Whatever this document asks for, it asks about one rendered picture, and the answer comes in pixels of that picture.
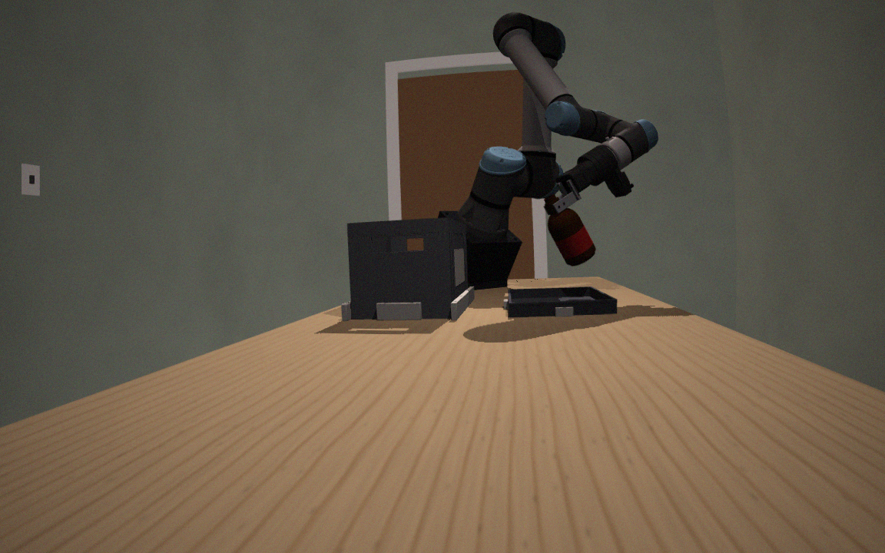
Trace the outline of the brown bottle with red label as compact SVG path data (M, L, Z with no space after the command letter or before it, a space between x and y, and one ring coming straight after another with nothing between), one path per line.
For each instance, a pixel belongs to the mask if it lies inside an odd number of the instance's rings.
M555 194L544 199L545 209L550 213L548 230L561 251L563 260L572 267L578 266L591 259L596 248L576 211L564 209L561 213L556 213L552 205L558 200Z

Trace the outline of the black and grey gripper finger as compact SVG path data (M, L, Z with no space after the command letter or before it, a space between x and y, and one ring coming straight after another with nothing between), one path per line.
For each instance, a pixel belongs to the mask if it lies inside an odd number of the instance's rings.
M556 184L556 187L559 187L559 191L561 191L561 193L562 193L561 196L558 196L559 199L562 199L564 196L568 195L568 192L565 191L565 187L563 187L562 182L559 182L558 184ZM545 209L545 206L544 206L544 209ZM545 212L548 214L548 216L550 216L550 213L548 212L547 209L545 209Z
M573 184L572 180L568 180L568 181L566 181L566 183L568 183L568 186L569 186L571 192L568 195L564 196L561 200L558 200L558 202L555 202L552 205L557 214L561 213L561 211L563 211L564 209L568 209L570 204L574 204L575 202L577 202L577 200L581 199L581 196L579 195L577 189L575 188L575 185Z

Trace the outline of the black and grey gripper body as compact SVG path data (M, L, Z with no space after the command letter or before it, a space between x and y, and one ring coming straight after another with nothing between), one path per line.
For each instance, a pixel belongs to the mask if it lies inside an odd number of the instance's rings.
M603 144L592 148L578 158L576 167L562 173L556 178L556 184L562 182L565 191L571 192L566 180L572 180L580 193L590 184L598 186L603 181L615 198L623 197L631 192L635 185L630 184L625 172L621 172L631 161L630 148L618 137L606 137Z

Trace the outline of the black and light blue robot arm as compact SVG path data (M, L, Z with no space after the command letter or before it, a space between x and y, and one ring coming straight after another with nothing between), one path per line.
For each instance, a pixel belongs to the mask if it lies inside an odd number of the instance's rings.
M563 170L551 148L552 132L599 143L619 137L630 148L630 162L656 146L659 135L650 121L630 124L578 104L552 69L565 52L565 36L551 22L507 13L496 21L494 42L523 77L521 147L487 148L456 220L472 235L501 240L513 197L542 199L559 191L556 178Z

